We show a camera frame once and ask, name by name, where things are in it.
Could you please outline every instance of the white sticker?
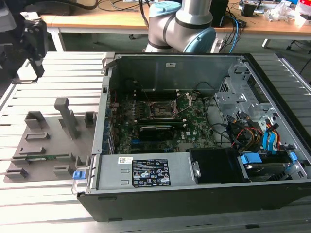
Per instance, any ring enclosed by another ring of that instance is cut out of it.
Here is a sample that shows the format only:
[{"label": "white sticker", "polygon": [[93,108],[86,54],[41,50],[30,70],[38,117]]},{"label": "white sticker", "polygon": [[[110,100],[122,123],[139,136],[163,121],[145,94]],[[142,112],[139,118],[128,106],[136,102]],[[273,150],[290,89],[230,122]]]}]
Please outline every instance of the white sticker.
[{"label": "white sticker", "polygon": [[27,159],[27,161],[31,161],[31,162],[33,162],[33,161],[45,161],[45,160],[47,160],[47,159],[46,158]]},{"label": "white sticker", "polygon": [[118,164],[131,164],[133,157],[119,157]]},{"label": "white sticker", "polygon": [[175,68],[176,67],[176,63],[167,63],[166,64],[166,68]]}]

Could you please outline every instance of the green circuit board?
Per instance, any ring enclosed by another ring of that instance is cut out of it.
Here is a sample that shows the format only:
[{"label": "green circuit board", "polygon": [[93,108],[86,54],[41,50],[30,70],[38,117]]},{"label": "green circuit board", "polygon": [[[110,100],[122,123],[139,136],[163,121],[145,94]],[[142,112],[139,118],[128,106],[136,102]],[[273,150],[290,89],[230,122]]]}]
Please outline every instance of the green circuit board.
[{"label": "green circuit board", "polygon": [[[206,109],[203,100],[197,96],[192,99],[191,107],[188,107],[189,100],[187,98],[178,99],[176,105],[178,111],[188,108],[178,113],[176,120],[185,119],[186,121],[182,123],[184,127],[174,129],[173,137],[170,140],[143,141],[139,138],[141,126],[137,124],[137,121],[142,117],[148,118],[151,104],[148,101],[138,101],[126,96],[120,101],[113,115],[115,154],[185,152],[189,148],[214,147],[215,139],[205,119]],[[167,106],[170,104],[172,104],[171,101],[153,103],[154,109],[156,109],[156,112],[153,111],[154,116],[170,118],[167,110]]]}]

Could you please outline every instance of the wooden desk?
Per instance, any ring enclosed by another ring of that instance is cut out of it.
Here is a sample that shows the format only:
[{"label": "wooden desk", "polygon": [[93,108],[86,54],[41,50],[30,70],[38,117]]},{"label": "wooden desk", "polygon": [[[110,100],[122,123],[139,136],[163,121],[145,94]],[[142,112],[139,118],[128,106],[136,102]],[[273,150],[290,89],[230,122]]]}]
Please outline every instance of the wooden desk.
[{"label": "wooden desk", "polygon": [[[85,5],[93,4],[95,0],[78,0]],[[242,36],[247,38],[266,39],[263,47],[268,45],[269,39],[296,39],[311,40],[311,27],[303,26],[301,28],[294,24],[294,20],[289,22],[277,21],[268,22],[263,14],[255,14],[253,17],[241,16],[240,10],[232,7],[232,3],[239,0],[230,0],[229,7],[237,19],[247,22]],[[135,5],[135,3],[118,2],[116,5],[120,8]],[[104,9],[114,10],[109,2],[103,2],[100,5]],[[148,29],[141,18],[139,8],[138,12],[107,12],[99,8],[87,11],[77,9],[72,16],[43,16],[47,19],[48,32],[52,34],[53,41],[57,51],[65,51],[64,42],[61,33],[117,33],[117,34],[148,34]],[[149,15],[149,8],[144,6],[146,17]],[[232,31],[232,24],[228,20],[224,27],[215,28],[217,39],[213,45],[212,51],[218,52],[221,41]]]}]

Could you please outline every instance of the slotted metal surface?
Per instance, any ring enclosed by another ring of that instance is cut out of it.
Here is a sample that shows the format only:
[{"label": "slotted metal surface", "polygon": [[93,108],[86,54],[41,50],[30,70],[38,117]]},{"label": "slotted metal surface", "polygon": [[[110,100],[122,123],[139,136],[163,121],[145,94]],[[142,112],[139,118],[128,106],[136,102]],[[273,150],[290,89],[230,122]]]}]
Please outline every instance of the slotted metal surface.
[{"label": "slotted metal surface", "polygon": [[311,134],[311,87],[283,58],[252,54],[307,132]]},{"label": "slotted metal surface", "polygon": [[[60,116],[54,108],[57,97],[68,97],[69,109],[76,116],[98,111],[102,56],[102,52],[50,52],[43,61],[44,76],[36,84],[9,87],[0,103],[0,172],[10,164],[26,128],[28,111],[40,110],[45,117]],[[0,225],[91,219],[71,192],[72,180],[6,184],[3,178],[0,175]]]},{"label": "slotted metal surface", "polygon": [[[56,97],[68,97],[70,108],[76,115],[97,111],[103,78],[100,71],[102,56],[101,52],[49,53],[43,63],[49,65],[45,66],[48,70],[38,84],[11,86],[8,96],[3,97],[7,101],[0,102],[0,172],[9,166],[9,159],[26,127],[24,119],[29,110],[41,110],[45,117],[59,116],[53,102]],[[65,65],[70,66],[70,70],[59,70],[59,64],[62,69],[66,69]],[[85,70],[84,65],[91,65],[94,70]],[[252,229],[254,232],[261,232],[262,227],[276,233],[297,232],[298,229],[310,231],[311,199],[308,198],[273,211],[97,223],[71,193],[71,185],[72,181],[5,184],[0,175],[0,232],[186,233],[226,230],[246,233],[250,231],[246,224],[259,224],[259,231]]]}]

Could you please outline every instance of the circuit board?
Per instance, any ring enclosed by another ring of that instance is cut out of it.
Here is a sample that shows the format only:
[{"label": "circuit board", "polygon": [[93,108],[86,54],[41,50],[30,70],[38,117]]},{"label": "circuit board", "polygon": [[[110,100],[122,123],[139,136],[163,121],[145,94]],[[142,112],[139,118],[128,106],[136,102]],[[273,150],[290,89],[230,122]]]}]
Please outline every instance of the circuit board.
[{"label": "circuit board", "polygon": [[[184,94],[180,94],[178,101],[139,101],[126,95],[114,108],[115,154],[185,152],[190,148],[214,147],[215,139],[206,122],[203,99],[187,92],[187,96],[191,96],[189,106],[189,98]],[[152,127],[161,127],[167,132],[161,131],[159,138],[156,132],[148,134],[155,140],[140,138],[142,129]]]}]

